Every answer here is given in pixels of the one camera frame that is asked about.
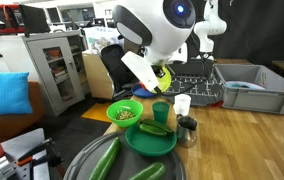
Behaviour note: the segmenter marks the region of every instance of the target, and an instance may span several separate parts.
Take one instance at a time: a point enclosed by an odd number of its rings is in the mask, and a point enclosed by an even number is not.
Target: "chair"
[[[113,81],[113,100],[115,101],[132,95],[131,88],[135,84],[133,81],[136,79],[134,74],[122,62],[121,58],[123,56],[124,51],[118,44],[104,47],[100,52],[102,63]]]

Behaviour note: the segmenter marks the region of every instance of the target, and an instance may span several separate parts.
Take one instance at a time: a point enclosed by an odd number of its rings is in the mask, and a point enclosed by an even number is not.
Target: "white robot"
[[[178,58],[187,60],[185,41],[192,30],[200,39],[200,57],[213,60],[213,41],[208,35],[222,34],[226,23],[218,16],[218,0],[207,0],[205,21],[195,24],[190,0],[118,0],[113,19],[119,33],[145,47],[144,57],[127,52],[126,66],[149,91],[162,93],[152,67],[163,66]]]

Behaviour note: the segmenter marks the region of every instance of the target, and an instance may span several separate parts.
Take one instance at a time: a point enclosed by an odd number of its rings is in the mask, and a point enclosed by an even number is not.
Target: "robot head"
[[[163,65],[189,37],[195,10],[190,0],[119,0],[113,19],[122,36],[146,46],[151,64]]]

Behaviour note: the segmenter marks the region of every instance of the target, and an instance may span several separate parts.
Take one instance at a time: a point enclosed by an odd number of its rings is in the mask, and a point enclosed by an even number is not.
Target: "green cucumber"
[[[142,123],[144,124],[148,124],[148,125],[151,125],[151,126],[155,126],[155,127],[158,127],[168,133],[173,133],[173,130],[170,129],[167,125],[165,124],[162,124],[160,122],[157,122],[157,121],[154,121],[154,120],[150,120],[150,119],[145,119],[142,121]]]
[[[139,128],[141,131],[152,134],[152,135],[157,135],[157,136],[166,136],[167,132],[157,128],[155,126],[150,126],[144,123],[139,124]]]
[[[89,180],[102,180],[105,179],[110,168],[112,167],[115,158],[120,150],[121,143],[119,138],[115,138],[106,152],[98,161],[97,165],[93,169]]]
[[[129,178],[129,180],[159,180],[165,173],[165,166],[163,163],[156,162],[143,169],[136,175]]]

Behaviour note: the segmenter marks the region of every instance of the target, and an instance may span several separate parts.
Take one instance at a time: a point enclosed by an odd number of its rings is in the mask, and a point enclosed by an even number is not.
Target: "blue cushion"
[[[31,114],[28,72],[0,73],[0,115]]]

